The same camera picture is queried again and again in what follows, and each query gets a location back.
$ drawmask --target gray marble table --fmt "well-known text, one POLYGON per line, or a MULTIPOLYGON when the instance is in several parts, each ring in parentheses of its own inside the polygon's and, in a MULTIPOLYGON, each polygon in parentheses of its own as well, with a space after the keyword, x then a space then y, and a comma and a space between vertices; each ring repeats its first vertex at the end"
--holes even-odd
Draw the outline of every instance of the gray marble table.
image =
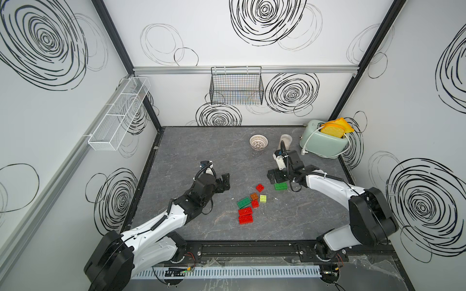
MULTIPOLYGON (((212 160, 217 176, 231 175, 231 189, 213 197, 209 215, 199 215, 177 232, 186 240, 298 240, 315 239, 320 234, 349 223, 347 210, 324 194, 303 188, 276 191, 267 171, 277 167, 272 158, 282 134, 293 137, 291 149, 300 152, 299 137, 304 128, 168 127, 155 157, 149 179, 136 210, 132 226, 142 224, 166 209, 170 198, 177 198, 192 184, 199 162, 212 160), (249 146, 249 138, 262 134, 269 140, 263 151, 249 146), (240 225, 236 203, 256 192, 261 183, 267 202, 254 209, 254 222, 240 225)), ((330 175, 345 178, 338 159, 314 154, 300 156, 330 175)))

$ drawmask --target metal frame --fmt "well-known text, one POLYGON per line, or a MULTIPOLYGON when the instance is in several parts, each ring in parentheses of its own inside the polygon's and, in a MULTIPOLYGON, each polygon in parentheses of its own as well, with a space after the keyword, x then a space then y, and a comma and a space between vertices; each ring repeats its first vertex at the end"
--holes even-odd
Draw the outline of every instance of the metal frame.
POLYGON ((330 115, 329 121, 335 120, 336 118, 338 118, 338 115, 343 110, 343 107, 345 106, 346 102, 350 98, 351 93, 353 93, 354 89, 356 88, 356 85, 358 84, 359 80, 362 78, 364 71, 369 66, 370 61, 372 60, 375 53, 377 52, 378 47, 384 40, 393 22, 398 17, 398 14, 400 13, 401 9, 403 9, 406 1, 407 0, 394 0, 393 3, 391 4, 390 9, 388 10, 387 14, 385 15, 384 20, 382 21, 382 23, 379 26, 379 29, 376 32, 376 35, 370 42, 369 47, 367 48, 363 58, 361 59, 361 62, 359 63, 359 69, 360 69, 359 73, 356 74, 354 78, 352 78, 349 81, 348 85, 343 91, 342 96, 340 97, 340 100, 338 100, 338 103, 333 109, 333 112, 330 115))
MULTIPOLYGON (((261 66, 262 72, 253 69, 253 66, 243 66, 228 69, 228 74, 280 74, 280 73, 352 73, 356 74, 359 67, 356 65, 330 65, 330 66, 261 66)), ((134 67, 135 74, 211 74, 211 68, 217 68, 221 74, 223 68, 216 66, 185 66, 185 67, 134 67)))
MULTIPOLYGON (((405 4, 406 0, 394 0, 393 4, 391 5, 386 17, 384 18, 379 30, 377 31, 374 39, 372 40, 368 50, 366 51, 361 64, 360 64, 360 72, 363 72, 373 55, 375 54, 378 46, 380 45, 381 41, 385 37, 388 32, 388 29, 391 27, 393 21, 396 19, 398 13, 401 11, 403 5, 405 4)), ((147 72, 139 71, 139 68, 134 68, 132 62, 124 48, 123 42, 121 41, 118 32, 111 20, 111 17, 105 7, 103 0, 92 0, 99 17, 101 18, 110 39, 113 42, 113 45, 118 52, 120 59, 122 60, 123 65, 126 68, 128 74, 132 74, 133 71, 139 74, 147 74, 147 72)), ((180 68, 168 68, 163 67, 166 71, 164 73, 157 73, 155 69, 153 74, 172 74, 168 71, 175 72, 176 74, 204 74, 199 73, 202 70, 205 70, 205 67, 180 67, 180 68)), ((293 73, 329 73, 333 70, 333 73, 348 73, 350 70, 352 73, 355 73, 357 67, 355 66, 293 66, 293 67, 281 67, 281 66, 269 66, 263 67, 263 73, 286 73, 286 72, 293 72, 293 73)), ((331 119, 334 119, 338 116, 341 112, 342 108, 344 107, 346 101, 348 100, 349 96, 351 95, 352 91, 356 87, 356 84, 361 79, 362 74, 356 74, 355 78, 353 78, 349 84, 347 85, 342 97, 340 98, 339 102, 337 103, 332 115, 331 119)), ((118 87, 118 89, 114 92, 112 97, 110 98, 109 103, 111 103, 116 96, 120 93, 122 88, 126 85, 126 82, 123 83, 118 87)), ((137 204, 141 198, 142 192, 144 190, 145 183, 147 182, 147 177, 149 176, 150 169, 152 163, 154 162, 155 154, 157 152, 158 145, 160 144, 164 128, 160 125, 158 118, 148 102, 147 99, 144 99, 144 106, 149 113, 149 116, 152 119, 152 122, 157 129, 157 136, 154 141, 153 149, 146 161, 146 165, 144 167, 143 173, 141 175, 141 179, 139 181, 137 192, 134 195, 133 201, 130 206, 130 211, 124 222, 123 229, 130 227, 132 218, 134 217, 134 213, 137 208, 137 204)), ((103 117, 105 113, 105 107, 101 110, 98 117, 92 122, 91 126, 88 128, 87 132, 93 132, 93 130, 98 125, 99 121, 103 117)), ((86 156, 89 150, 89 146, 87 144, 87 137, 83 136, 77 145, 73 148, 71 153, 68 155, 65 162, 60 166, 57 173, 51 179, 51 181, 47 184, 41 195, 35 201, 35 203, 31 206, 30 210, 26 214, 23 219, 23 223, 19 225, 16 231, 13 233, 11 237, 7 240, 5 244, 5 248, 1 250, 0 254, 0 285, 3 283, 4 279, 18 260, 19 256, 25 250, 27 244, 36 233, 38 228, 40 227, 42 221, 45 219, 46 215, 49 213, 50 209, 53 207, 54 203, 58 199, 59 195, 66 187, 68 181, 76 171, 77 167, 80 165, 81 161, 86 156)), ((294 252, 295 255, 300 257, 300 260, 313 260, 309 256, 305 257, 305 250, 308 250, 313 244, 313 241, 293 241, 292 244, 289 241, 189 241, 189 247, 200 247, 201 255, 198 257, 199 260, 202 259, 202 256, 209 257, 209 256, 220 256, 223 255, 225 257, 228 256, 281 256, 283 254, 290 254, 290 252, 294 252)), ((404 271, 403 266, 399 262, 396 252, 392 248, 391 245, 387 246, 377 246, 375 248, 364 248, 364 247, 353 247, 351 250, 346 251, 346 255, 354 255, 354 254, 390 254, 393 258, 396 257, 397 267, 400 270, 401 275, 405 279, 406 285, 409 290, 414 290, 412 284, 404 271)))

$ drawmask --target wire basket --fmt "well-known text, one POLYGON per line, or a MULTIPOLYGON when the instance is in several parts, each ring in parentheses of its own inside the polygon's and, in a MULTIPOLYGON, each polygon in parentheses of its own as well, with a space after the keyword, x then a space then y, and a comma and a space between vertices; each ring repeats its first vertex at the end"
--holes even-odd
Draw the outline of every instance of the wire basket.
POLYGON ((150 87, 148 78, 130 78, 88 140, 94 150, 118 149, 150 87))
POLYGON ((210 101, 231 105, 262 105, 261 67, 212 67, 210 101))
POLYGON ((263 135, 253 135, 249 139, 249 144, 254 150, 263 150, 268 145, 268 139, 263 135))

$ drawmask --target black wire basket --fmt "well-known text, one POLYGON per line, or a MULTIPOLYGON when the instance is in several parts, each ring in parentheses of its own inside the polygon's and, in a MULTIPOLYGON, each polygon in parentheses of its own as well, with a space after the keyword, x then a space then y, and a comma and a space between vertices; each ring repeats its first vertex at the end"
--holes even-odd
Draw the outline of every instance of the black wire basket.
POLYGON ((210 101, 231 105, 262 105, 261 67, 212 67, 210 101))

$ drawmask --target white wire basket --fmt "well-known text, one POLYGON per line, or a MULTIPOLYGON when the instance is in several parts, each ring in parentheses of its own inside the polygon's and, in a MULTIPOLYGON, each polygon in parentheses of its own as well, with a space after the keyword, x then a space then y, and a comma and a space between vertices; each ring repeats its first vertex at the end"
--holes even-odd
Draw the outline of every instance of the white wire basket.
POLYGON ((94 150, 118 150, 149 91, 146 77, 132 77, 88 140, 94 150))
POLYGON ((249 139, 249 144, 254 150, 263 150, 268 145, 268 139, 263 135, 253 135, 249 139))

